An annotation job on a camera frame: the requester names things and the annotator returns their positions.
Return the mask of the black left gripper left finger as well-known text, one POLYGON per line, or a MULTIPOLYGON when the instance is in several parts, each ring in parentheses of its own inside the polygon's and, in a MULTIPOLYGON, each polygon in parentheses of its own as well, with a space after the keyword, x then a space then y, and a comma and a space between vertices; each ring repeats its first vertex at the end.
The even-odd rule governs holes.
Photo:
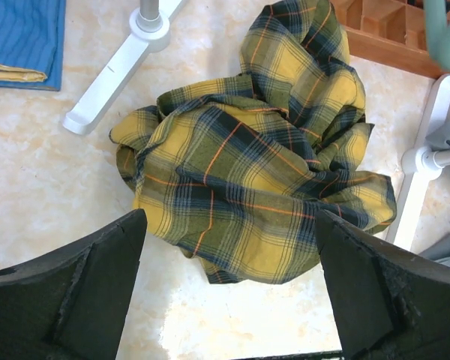
POLYGON ((134 210, 0 270, 0 359, 114 359, 146 229, 134 210))

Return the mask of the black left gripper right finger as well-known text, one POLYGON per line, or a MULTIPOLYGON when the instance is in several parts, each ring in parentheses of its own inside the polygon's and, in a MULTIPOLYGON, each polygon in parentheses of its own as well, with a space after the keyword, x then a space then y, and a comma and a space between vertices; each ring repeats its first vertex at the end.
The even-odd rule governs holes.
POLYGON ((345 359, 450 359, 450 267, 330 211, 315 233, 345 359))

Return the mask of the yellow plaid shirt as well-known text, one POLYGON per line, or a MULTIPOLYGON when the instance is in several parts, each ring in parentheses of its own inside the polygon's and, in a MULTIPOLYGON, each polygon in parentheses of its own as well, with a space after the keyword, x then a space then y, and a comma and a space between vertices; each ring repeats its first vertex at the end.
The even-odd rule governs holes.
POLYGON ((265 6, 241 73, 186 85, 109 133, 150 233, 196 257, 211 284, 284 284, 319 261, 326 210, 369 233, 392 223, 391 179, 361 171, 373 125, 329 1, 265 6))

